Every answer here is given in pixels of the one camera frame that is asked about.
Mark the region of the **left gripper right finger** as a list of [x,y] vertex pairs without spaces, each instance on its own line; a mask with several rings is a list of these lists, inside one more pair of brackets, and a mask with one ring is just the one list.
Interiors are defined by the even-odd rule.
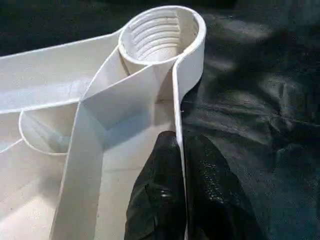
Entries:
[[264,240],[252,204],[219,149],[203,135],[184,138],[190,227],[206,240]]

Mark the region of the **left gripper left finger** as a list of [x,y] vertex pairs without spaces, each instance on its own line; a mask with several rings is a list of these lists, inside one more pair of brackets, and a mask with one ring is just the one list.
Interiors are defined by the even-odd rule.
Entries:
[[185,230],[180,148],[175,132],[163,131],[133,185],[126,210],[125,239],[182,240]]

